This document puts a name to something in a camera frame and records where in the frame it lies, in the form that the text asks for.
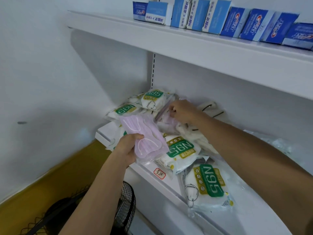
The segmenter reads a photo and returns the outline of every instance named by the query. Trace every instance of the yellow wall base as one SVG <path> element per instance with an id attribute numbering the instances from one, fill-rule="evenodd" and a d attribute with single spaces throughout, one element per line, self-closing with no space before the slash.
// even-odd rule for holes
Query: yellow wall base
<path id="1" fill-rule="evenodd" d="M 0 205 L 0 234 L 17 235 L 56 201 L 89 185 L 111 151 L 94 141 Z"/>

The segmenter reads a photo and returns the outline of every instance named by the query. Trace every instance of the person's right arm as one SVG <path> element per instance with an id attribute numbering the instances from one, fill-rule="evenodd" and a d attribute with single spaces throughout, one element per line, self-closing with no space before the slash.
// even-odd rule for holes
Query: person's right arm
<path id="1" fill-rule="evenodd" d="M 279 150 L 190 102 L 175 101 L 171 116 L 196 126 L 231 168 L 275 211 L 292 234 L 313 234 L 313 177 Z"/>

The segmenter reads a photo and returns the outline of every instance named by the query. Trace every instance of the hand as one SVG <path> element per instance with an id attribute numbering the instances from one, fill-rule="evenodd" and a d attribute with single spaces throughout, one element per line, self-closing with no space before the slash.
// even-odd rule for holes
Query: hand
<path id="1" fill-rule="evenodd" d="M 136 161 L 134 146 L 137 139 L 143 139 L 143 135 L 138 133 L 126 134 L 120 138 L 114 149 L 114 151 L 116 151 L 120 156 L 125 157 L 126 167 Z"/>
<path id="2" fill-rule="evenodd" d="M 185 124 L 192 124 L 195 115 L 200 111 L 187 100 L 176 100 L 169 105 L 170 116 Z"/>

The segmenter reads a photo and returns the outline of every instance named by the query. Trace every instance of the light blue toothpaste box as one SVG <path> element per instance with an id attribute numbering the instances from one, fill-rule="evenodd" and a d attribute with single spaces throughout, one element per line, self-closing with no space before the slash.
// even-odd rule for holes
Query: light blue toothpaste box
<path id="1" fill-rule="evenodd" d="M 161 25 L 171 25 L 173 5 L 167 2 L 149 1 L 145 20 Z"/>
<path id="2" fill-rule="evenodd" d="M 133 13 L 134 19 L 139 21 L 145 21 L 146 11 L 148 3 L 133 1 Z"/>
<path id="3" fill-rule="evenodd" d="M 272 20 L 274 13 L 275 11 L 252 9 L 239 38 L 260 41 L 266 27 Z"/>
<path id="4" fill-rule="evenodd" d="M 264 31 L 261 41 L 282 44 L 285 35 L 298 16 L 299 14 L 276 11 Z"/>
<path id="5" fill-rule="evenodd" d="M 238 38 L 249 17 L 251 9 L 232 7 L 230 8 L 221 35 Z"/>
<path id="6" fill-rule="evenodd" d="M 313 48 L 313 24 L 293 24 L 285 36 L 282 44 L 303 49 Z"/>
<path id="7" fill-rule="evenodd" d="M 192 1 L 192 6 L 187 23 L 187 29 L 202 31 L 202 27 L 209 9 L 209 5 L 210 5 L 209 0 Z"/>
<path id="8" fill-rule="evenodd" d="M 175 0 L 171 26 L 186 28 L 192 0 Z"/>
<path id="9" fill-rule="evenodd" d="M 220 34 L 232 4 L 227 0 L 211 0 L 202 31 Z"/>

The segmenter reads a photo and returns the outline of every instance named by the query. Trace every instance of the packaged purple mask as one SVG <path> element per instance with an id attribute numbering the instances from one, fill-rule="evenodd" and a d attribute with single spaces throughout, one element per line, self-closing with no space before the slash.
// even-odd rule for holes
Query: packaged purple mask
<path id="1" fill-rule="evenodd" d="M 151 115 L 121 116 L 119 119 L 128 134 L 139 133 L 144 135 L 143 139 L 135 142 L 135 154 L 138 158 L 143 159 L 140 161 L 151 161 L 158 155 L 169 151 L 165 139 Z"/>

